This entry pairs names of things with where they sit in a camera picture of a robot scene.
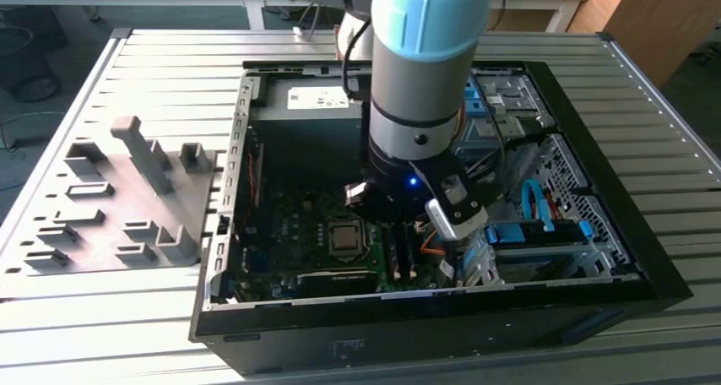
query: aluminum profile table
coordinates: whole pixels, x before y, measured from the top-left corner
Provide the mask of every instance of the aluminum profile table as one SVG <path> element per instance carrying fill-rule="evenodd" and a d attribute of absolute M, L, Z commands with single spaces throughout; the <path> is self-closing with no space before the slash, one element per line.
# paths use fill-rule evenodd
<path fill-rule="evenodd" d="M 286 31 L 135 30 L 115 35 L 0 230 L 1 246 L 11 232 L 24 228 L 17 220 L 59 160 L 55 149 L 68 136 L 99 133 L 93 119 L 131 111 L 143 121 L 143 134 L 158 138 L 163 147 L 171 149 L 191 137 L 220 152 L 223 164 L 243 61 L 335 58 L 328 32 L 316 32 L 312 42 L 299 41 Z M 716 157 L 616 42 L 597 35 L 498 33 L 482 37 L 477 58 L 549 63 L 694 298 L 571 347 L 280 373 L 263 379 L 720 382 L 721 168 Z M 220 185 L 220 172 L 214 185 Z M 206 231 L 216 223 L 210 214 Z M 198 278 L 198 265 L 40 277 L 1 274 L 0 298 L 7 302 L 0 304 L 0 382 L 240 381 L 224 361 L 187 340 Z"/>

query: motherboard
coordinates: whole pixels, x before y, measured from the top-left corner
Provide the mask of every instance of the motherboard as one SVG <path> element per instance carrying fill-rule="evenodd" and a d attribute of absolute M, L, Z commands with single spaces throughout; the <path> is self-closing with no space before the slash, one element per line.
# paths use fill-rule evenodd
<path fill-rule="evenodd" d="M 254 244 L 242 256 L 235 295 L 239 301 L 271 301 L 433 289 L 438 254 L 406 254 L 413 264 L 401 277 L 393 230 L 362 221 L 343 207 L 343 193 L 310 187 L 275 186 L 254 218 L 262 227 L 244 229 Z M 421 225 L 406 226 L 421 244 Z"/>

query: cable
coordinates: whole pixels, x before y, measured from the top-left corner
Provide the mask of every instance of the cable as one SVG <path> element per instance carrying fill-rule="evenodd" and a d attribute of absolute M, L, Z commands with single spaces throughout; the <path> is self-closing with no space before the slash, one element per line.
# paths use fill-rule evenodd
<path fill-rule="evenodd" d="M 5 134 L 4 134 L 4 125 L 7 125 L 11 122 L 19 121 L 20 119 L 24 119 L 27 117 L 36 117 L 37 115 L 63 115 L 64 116 L 65 112 L 57 112 L 57 111 L 28 112 L 0 121 L 0 140 L 3 140 L 3 147 L 0 147 L 0 150 L 5 150 L 8 153 L 15 153 L 16 151 L 19 151 L 17 147 L 15 148 L 8 147 L 8 144 L 5 143 L 7 139 L 5 139 Z"/>
<path fill-rule="evenodd" d="M 13 117 L 9 117 L 8 119 L 4 119 L 3 121 L 0 121 L 0 123 L 3 123 L 3 125 L 11 123 L 11 122 L 15 122 L 25 117 L 36 117 L 37 115 L 65 115 L 65 112 L 56 112 L 56 111 L 45 111 L 45 112 L 28 112 L 28 113 L 24 113 L 21 115 L 16 115 Z"/>
<path fill-rule="evenodd" d="M 353 35 L 353 39 L 350 39 L 349 47 L 346 48 L 346 54 L 342 56 L 342 90 L 346 93 L 346 96 L 350 100 L 354 100 L 357 98 L 355 93 L 350 90 L 349 87 L 349 61 L 350 61 L 350 53 L 353 52 L 353 48 L 357 46 L 358 40 L 361 39 L 361 36 L 365 33 L 365 30 L 369 29 L 369 26 L 371 26 L 371 18 L 365 21 L 363 26 L 361 26 L 361 29 L 358 30 L 358 33 Z"/>
<path fill-rule="evenodd" d="M 465 122 L 466 122 L 465 102 L 461 104 L 461 107 L 458 108 L 457 117 L 458 117 L 458 120 L 455 122 L 455 130 L 453 131 L 453 138 L 450 139 L 451 142 L 458 141 L 458 138 L 463 136 Z"/>
<path fill-rule="evenodd" d="M 25 183 L 20 182 L 19 184 L 11 185 L 9 187 L 3 187 L 3 188 L 0 188 L 0 193 L 3 193 L 4 191 L 9 191 L 11 189 L 15 189 L 17 187 L 23 187 L 24 185 L 25 185 Z"/>
<path fill-rule="evenodd" d="M 437 256 L 445 256 L 446 255 L 446 251 L 445 250 L 441 250 L 439 248 L 427 248 L 429 247 L 429 244 L 430 244 L 430 241 L 433 240 L 433 238 L 435 237 L 438 233 L 438 230 L 433 230 L 429 234 L 429 237 L 426 237 L 426 241 L 423 242 L 423 244 L 421 245 L 421 253 L 425 253 L 425 254 L 435 254 Z"/>
<path fill-rule="evenodd" d="M 498 181 L 502 184 L 506 181 L 506 144 L 503 143 L 503 135 L 501 134 L 501 127 L 495 121 L 495 111 L 490 111 L 491 123 L 494 125 L 495 137 L 498 138 L 498 145 L 501 147 L 501 170 L 498 171 Z"/>
<path fill-rule="evenodd" d="M 5 150 L 8 153 L 15 153 L 16 151 L 19 151 L 19 148 L 17 147 L 8 147 L 8 140 L 5 138 L 5 135 L 4 135 L 4 126 L 3 126 L 4 122 L 0 122 L 0 140 L 3 140 L 3 147 L 0 147 L 0 150 Z"/>
<path fill-rule="evenodd" d="M 506 14 L 506 0 L 501 0 L 501 11 L 498 12 L 498 18 L 495 19 L 495 24 L 487 30 L 494 31 L 501 21 L 503 20 L 503 15 Z"/>
<path fill-rule="evenodd" d="M 315 15 L 314 15 L 314 22 L 311 24 L 311 29 L 307 32 L 303 31 L 303 21 L 306 20 L 306 15 L 310 12 L 311 8 L 315 6 Z M 303 14 L 300 15 L 300 19 L 298 21 L 298 24 L 292 27 L 292 31 L 295 34 L 304 39 L 310 40 L 314 38 L 315 33 L 315 27 L 318 26 L 318 19 L 320 18 L 320 5 L 318 3 L 310 3 L 306 7 L 306 10 L 303 11 Z"/>
<path fill-rule="evenodd" d="M 248 211 L 246 212 L 246 217 L 243 218 L 243 223 L 240 224 L 239 232 L 243 233 L 243 230 L 246 229 L 246 224 L 250 220 L 250 210 L 252 209 L 252 204 L 256 199 L 256 184 L 254 182 L 254 175 L 252 175 L 252 154 L 248 150 L 248 184 L 250 184 L 250 200 L 248 200 Z"/>

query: black cable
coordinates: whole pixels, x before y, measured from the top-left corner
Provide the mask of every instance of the black cable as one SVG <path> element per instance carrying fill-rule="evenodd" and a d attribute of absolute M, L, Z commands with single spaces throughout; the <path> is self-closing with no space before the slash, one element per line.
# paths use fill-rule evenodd
<path fill-rule="evenodd" d="M 495 121 L 495 111 L 490 111 L 491 123 L 494 125 L 495 137 L 498 138 L 498 147 L 501 148 L 501 169 L 498 171 L 497 180 L 502 184 L 506 181 L 506 168 L 507 168 L 507 158 L 506 158 L 506 143 L 503 142 L 503 135 L 501 134 L 501 127 Z"/>
<path fill-rule="evenodd" d="M 498 18 L 495 19 L 495 24 L 491 26 L 487 30 L 493 31 L 501 24 L 501 21 L 503 20 L 503 15 L 506 14 L 506 0 L 501 0 L 501 11 L 498 12 Z"/>
<path fill-rule="evenodd" d="M 349 61 L 350 61 L 350 53 L 353 52 L 353 48 L 357 46 L 358 40 L 361 39 L 361 36 L 365 33 L 365 30 L 369 29 L 369 26 L 371 26 L 371 18 L 365 21 L 363 26 L 361 26 L 361 30 L 358 30 L 358 33 L 353 35 L 353 39 L 350 39 L 349 47 L 346 48 L 346 54 L 342 56 L 342 90 L 346 93 L 346 96 L 350 100 L 355 99 L 355 93 L 350 90 L 349 87 Z"/>
<path fill-rule="evenodd" d="M 3 140 L 3 147 L 0 147 L 0 150 L 5 150 L 8 153 L 15 153 L 16 151 L 19 151 L 17 147 L 8 147 L 8 140 L 4 136 L 3 122 L 0 122 L 0 139 Z"/>

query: floor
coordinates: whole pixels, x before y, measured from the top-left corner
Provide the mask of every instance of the floor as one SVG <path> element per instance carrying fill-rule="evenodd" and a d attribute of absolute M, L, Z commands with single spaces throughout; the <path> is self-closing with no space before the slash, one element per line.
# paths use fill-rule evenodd
<path fill-rule="evenodd" d="M 247 29 L 248 19 L 240 7 L 102 7 L 103 20 L 89 22 L 80 7 L 55 9 L 69 44 L 47 55 L 61 79 L 61 91 L 48 100 L 17 103 L 0 90 L 0 121 L 31 112 L 48 112 L 8 123 L 5 131 L 17 140 L 15 153 L 0 151 L 0 223 L 19 195 L 21 183 L 43 154 L 47 141 L 61 120 L 61 113 L 80 89 L 114 28 L 140 29 Z M 266 13 L 268 29 L 290 29 L 294 21 Z M 700 66 L 688 61 L 668 82 L 662 93 L 688 119 L 692 127 L 721 155 L 721 59 Z"/>

